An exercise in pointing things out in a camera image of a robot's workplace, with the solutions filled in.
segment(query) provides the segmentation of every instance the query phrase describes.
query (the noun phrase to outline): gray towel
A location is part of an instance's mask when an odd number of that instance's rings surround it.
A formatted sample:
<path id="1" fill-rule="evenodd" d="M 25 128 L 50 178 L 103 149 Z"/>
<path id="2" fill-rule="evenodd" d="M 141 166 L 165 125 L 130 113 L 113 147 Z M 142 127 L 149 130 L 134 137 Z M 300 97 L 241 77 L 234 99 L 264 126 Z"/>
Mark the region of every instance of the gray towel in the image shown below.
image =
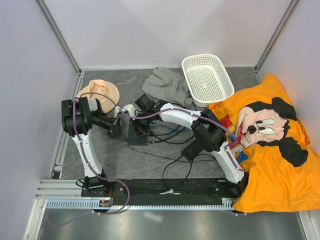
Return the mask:
<path id="1" fill-rule="evenodd" d="M 154 99 L 165 100 L 188 107 L 192 104 L 186 80 L 179 74 L 158 67 L 145 80 L 141 90 Z"/>

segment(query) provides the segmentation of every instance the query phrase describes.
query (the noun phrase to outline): plastic basket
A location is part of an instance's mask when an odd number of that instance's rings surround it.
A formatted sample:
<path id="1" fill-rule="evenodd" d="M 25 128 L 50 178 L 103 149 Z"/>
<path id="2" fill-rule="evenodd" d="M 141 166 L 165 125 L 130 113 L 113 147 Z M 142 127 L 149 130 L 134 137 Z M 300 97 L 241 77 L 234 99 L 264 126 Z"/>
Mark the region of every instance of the plastic basket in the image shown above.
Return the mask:
<path id="1" fill-rule="evenodd" d="M 213 54 L 188 56 L 182 69 L 194 103 L 199 107 L 226 100 L 235 88 L 219 57 Z"/>

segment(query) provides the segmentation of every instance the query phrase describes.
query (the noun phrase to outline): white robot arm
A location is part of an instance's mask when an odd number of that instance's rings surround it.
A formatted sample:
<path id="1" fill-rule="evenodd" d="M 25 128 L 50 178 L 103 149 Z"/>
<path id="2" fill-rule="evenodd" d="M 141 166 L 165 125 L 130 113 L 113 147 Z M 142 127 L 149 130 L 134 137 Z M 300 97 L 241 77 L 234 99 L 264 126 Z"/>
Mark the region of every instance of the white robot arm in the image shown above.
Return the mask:
<path id="1" fill-rule="evenodd" d="M 126 105 L 122 108 L 116 107 L 114 110 L 114 118 L 107 118 L 105 115 L 98 115 L 97 118 L 97 112 L 99 113 L 100 103 L 95 99 L 97 102 L 96 106 L 94 102 L 90 101 L 91 100 L 88 101 L 86 97 L 79 99 L 76 114 L 77 131 L 81 137 L 84 153 L 88 162 L 95 169 L 96 173 L 105 176 L 104 170 L 97 159 L 97 155 L 91 141 L 92 125 L 95 124 L 108 129 L 108 134 L 110 136 L 123 140 L 124 135 L 121 131 L 118 114 L 120 112 L 124 112 L 129 114 L 130 117 L 135 118 L 136 108 L 132 104 Z M 184 157 L 190 161 L 202 150 L 210 152 L 223 169 L 226 180 L 232 185 L 236 186 L 237 190 L 240 192 L 244 190 L 248 184 L 248 173 L 239 166 L 237 160 L 231 153 L 230 148 L 227 146 L 228 142 L 225 132 L 214 124 L 210 124 L 209 122 L 201 120 L 197 117 L 205 116 L 206 118 L 210 118 L 211 120 L 220 123 L 211 110 L 206 109 L 200 112 L 186 109 L 182 110 L 181 108 L 181 111 L 179 111 L 176 110 L 179 108 L 171 103 L 164 103 L 161 101 L 155 103 L 146 95 L 141 96 L 135 103 L 141 109 L 141 113 L 138 115 L 144 116 L 146 119 L 132 119 L 131 121 L 131 124 L 135 125 L 136 129 L 141 129 L 140 134 L 148 132 L 150 123 L 154 120 L 171 122 L 191 129 L 195 136 L 195 141 L 185 148 L 185 153 L 187 154 L 184 155 Z M 88 163 L 85 161 L 82 149 L 80 148 L 80 141 L 74 133 L 71 108 L 72 105 L 70 100 L 62 101 L 62 126 L 64 131 L 69 133 L 77 145 L 84 166 L 85 177 L 90 181 L 90 179 L 95 179 L 96 176 L 88 168 Z"/>

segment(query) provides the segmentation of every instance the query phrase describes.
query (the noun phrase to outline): gray mat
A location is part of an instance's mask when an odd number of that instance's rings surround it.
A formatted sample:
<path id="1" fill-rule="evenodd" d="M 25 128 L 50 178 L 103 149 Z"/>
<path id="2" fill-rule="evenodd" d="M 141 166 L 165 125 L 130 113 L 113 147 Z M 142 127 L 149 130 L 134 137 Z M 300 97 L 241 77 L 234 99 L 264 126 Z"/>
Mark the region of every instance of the gray mat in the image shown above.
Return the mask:
<path id="1" fill-rule="evenodd" d="M 181 68 L 172 69 L 183 76 Z M 250 88 L 258 84 L 256 74 L 252 67 L 232 67 L 226 69 L 233 83 L 235 91 Z M 119 106 L 133 104 L 143 92 L 141 87 L 152 69 L 137 70 L 99 70 L 86 71 L 82 87 L 86 86 L 90 80 L 103 79 L 114 83 L 120 92 Z M 123 119 L 122 127 L 128 133 L 128 119 Z M 155 127 L 160 131 L 168 132 L 166 128 Z M 179 134 L 172 139 L 172 142 L 183 142 L 190 137 L 190 133 Z M 148 154 L 135 152 L 123 146 L 119 140 L 107 136 L 107 131 L 94 126 L 92 129 L 92 141 L 99 161 L 108 178 L 161 178 L 164 167 L 170 160 L 163 159 Z M 149 152 L 160 156 L 172 157 L 183 150 L 188 143 L 183 145 L 171 145 L 167 143 L 157 143 L 149 146 L 135 146 L 141 152 Z M 210 160 L 209 156 L 199 156 L 197 160 Z M 177 162 L 172 164 L 166 171 L 166 178 L 184 178 L 190 168 L 189 163 Z M 64 156 L 62 179 L 82 179 L 84 177 L 84 167 L 74 142 L 69 139 Z M 216 161 L 200 161 L 192 166 L 190 178 L 218 178 L 224 177 L 224 172 Z"/>

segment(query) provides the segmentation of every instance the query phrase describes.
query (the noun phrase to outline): gray floor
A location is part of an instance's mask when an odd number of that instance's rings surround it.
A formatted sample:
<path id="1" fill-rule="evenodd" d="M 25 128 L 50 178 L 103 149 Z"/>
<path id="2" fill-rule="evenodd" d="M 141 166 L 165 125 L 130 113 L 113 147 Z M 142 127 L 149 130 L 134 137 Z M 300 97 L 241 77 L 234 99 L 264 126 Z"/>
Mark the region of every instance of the gray floor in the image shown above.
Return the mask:
<path id="1" fill-rule="evenodd" d="M 50 209 L 59 225 L 88 210 Z M 234 216 L 210 210 L 128 210 L 83 216 L 63 227 L 42 222 L 38 240 L 305 240 L 296 212 Z"/>
<path id="2" fill-rule="evenodd" d="M 181 68 L 172 69 L 183 76 Z M 235 91 L 250 88 L 258 84 L 256 74 L 252 67 L 232 67 L 226 69 L 233 83 Z M 86 71 L 82 87 L 85 87 L 90 80 L 103 79 L 114 83 L 120 92 L 119 106 L 133 104 L 143 92 L 141 87 L 145 80 L 152 74 L 152 69 L 137 70 L 99 70 Z M 128 119 L 123 119 L 122 125 L 125 132 L 128 132 Z M 176 142 L 183 142 L 190 137 L 189 133 L 180 134 L 174 139 Z M 164 167 L 170 162 L 166 159 L 138 153 L 123 146 L 119 140 L 107 136 L 107 131 L 93 127 L 92 141 L 106 175 L 109 178 L 161 178 Z M 149 146 L 136 146 L 136 150 L 149 152 L 165 157 L 172 157 L 183 150 L 184 145 L 169 145 L 158 143 Z M 209 156 L 199 156 L 197 160 L 209 160 Z M 165 177 L 183 178 L 190 168 L 189 163 L 177 162 L 170 166 Z M 223 177 L 224 173 L 216 161 L 200 161 L 192 166 L 190 178 L 218 178 Z M 84 169 L 79 152 L 74 142 L 69 139 L 66 153 L 64 156 L 62 179 L 81 179 L 84 177 Z"/>

